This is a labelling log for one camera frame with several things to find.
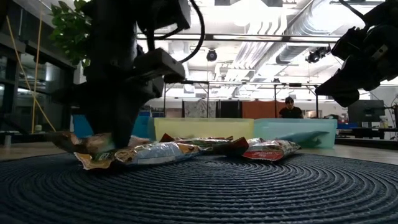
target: light blue bin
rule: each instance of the light blue bin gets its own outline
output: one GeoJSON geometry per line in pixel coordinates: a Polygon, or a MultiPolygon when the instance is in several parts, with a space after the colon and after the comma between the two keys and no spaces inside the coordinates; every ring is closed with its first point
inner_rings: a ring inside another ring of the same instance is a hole
{"type": "Polygon", "coordinates": [[[335,119],[257,119],[254,120],[254,137],[272,140],[291,134],[314,131],[328,132],[318,137],[317,148],[333,148],[337,120],[335,119]]]}
{"type": "MultiPolygon", "coordinates": [[[[88,123],[86,117],[82,114],[73,115],[74,133],[78,138],[84,138],[93,135],[93,130],[88,123]]],[[[138,116],[132,135],[140,138],[149,138],[155,140],[155,124],[154,119],[149,116],[138,116]]]]}

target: green leaves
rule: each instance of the green leaves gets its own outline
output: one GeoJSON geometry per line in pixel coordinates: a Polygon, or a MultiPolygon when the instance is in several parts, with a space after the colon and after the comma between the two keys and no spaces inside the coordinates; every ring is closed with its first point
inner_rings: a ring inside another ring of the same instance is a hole
{"type": "Polygon", "coordinates": [[[65,3],[65,2],[63,2],[63,1],[58,1],[58,3],[60,4],[60,6],[61,6],[61,9],[62,9],[62,11],[63,12],[69,12],[69,6],[65,3]]]}
{"type": "Polygon", "coordinates": [[[62,13],[61,7],[54,6],[53,4],[51,4],[51,11],[52,11],[52,14],[53,14],[54,16],[57,16],[57,15],[59,15],[59,14],[62,13]]]}
{"type": "Polygon", "coordinates": [[[86,4],[84,0],[75,0],[74,2],[76,12],[80,12],[81,8],[86,4]]]}
{"type": "Polygon", "coordinates": [[[73,11],[65,2],[59,1],[60,6],[51,5],[53,15],[52,24],[55,25],[50,39],[54,45],[62,49],[72,64],[83,67],[90,64],[87,57],[88,35],[91,24],[81,8],[86,4],[84,0],[74,0],[76,11],[73,11]]]}

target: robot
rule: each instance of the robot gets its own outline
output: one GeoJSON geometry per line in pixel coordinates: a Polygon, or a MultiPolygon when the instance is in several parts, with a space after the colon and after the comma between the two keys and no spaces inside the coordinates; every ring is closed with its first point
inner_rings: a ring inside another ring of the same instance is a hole
{"type": "Polygon", "coordinates": [[[79,106],[95,134],[111,133],[116,148],[129,144],[140,108],[162,96],[165,83],[185,79],[182,63],[200,49],[205,37],[203,16],[194,0],[201,24],[196,49],[182,61],[155,49],[155,39],[166,39],[190,28],[188,0],[93,0],[81,9],[92,18],[88,56],[84,70],[87,82],[58,90],[56,102],[79,106]],[[155,38],[156,29],[177,25],[177,29],[155,38]],[[137,27],[147,37],[149,51],[137,45],[137,27]]]}
{"type": "MultiPolygon", "coordinates": [[[[201,24],[196,49],[178,62],[155,49],[154,32],[176,24],[166,39],[190,28],[188,0],[92,0],[82,11],[92,18],[91,64],[84,71],[87,82],[56,91],[54,100],[77,105],[95,134],[112,133],[116,148],[128,145],[139,110],[148,100],[162,96],[165,83],[185,79],[182,63],[192,58],[205,38],[205,25],[194,0],[189,0],[201,24]],[[147,36],[148,52],[137,45],[137,26],[147,36]]],[[[316,90],[332,96],[341,106],[359,99],[358,89],[373,90],[398,75],[398,2],[386,0],[362,15],[344,0],[339,2],[358,15],[363,29],[351,28],[331,53],[344,60],[333,77],[316,90]]]]}
{"type": "Polygon", "coordinates": [[[333,47],[331,53],[344,60],[343,66],[315,93],[332,96],[347,107],[359,100],[358,89],[374,90],[380,82],[398,75],[398,2],[386,0],[365,15],[344,0],[339,2],[359,16],[365,26],[349,29],[333,47]]]}

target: floor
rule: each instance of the floor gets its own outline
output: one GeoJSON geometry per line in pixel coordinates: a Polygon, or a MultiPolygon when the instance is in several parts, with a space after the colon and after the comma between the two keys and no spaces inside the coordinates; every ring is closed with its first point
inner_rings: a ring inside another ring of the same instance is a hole
{"type": "MultiPolygon", "coordinates": [[[[364,147],[340,146],[333,149],[302,149],[299,152],[336,156],[365,161],[383,162],[398,165],[398,150],[371,149],[364,147]]],[[[10,149],[0,147],[0,160],[20,159],[31,156],[43,156],[64,153],[51,142],[38,142],[29,144],[13,144],[10,149]]]]}

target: dark blue rug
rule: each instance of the dark blue rug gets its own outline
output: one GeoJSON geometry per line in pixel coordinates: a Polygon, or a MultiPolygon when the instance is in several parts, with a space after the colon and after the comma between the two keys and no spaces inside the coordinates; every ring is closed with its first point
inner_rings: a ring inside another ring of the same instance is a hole
{"type": "Polygon", "coordinates": [[[398,166],[297,154],[86,171],[71,155],[0,162],[0,223],[397,223],[398,166]]]}

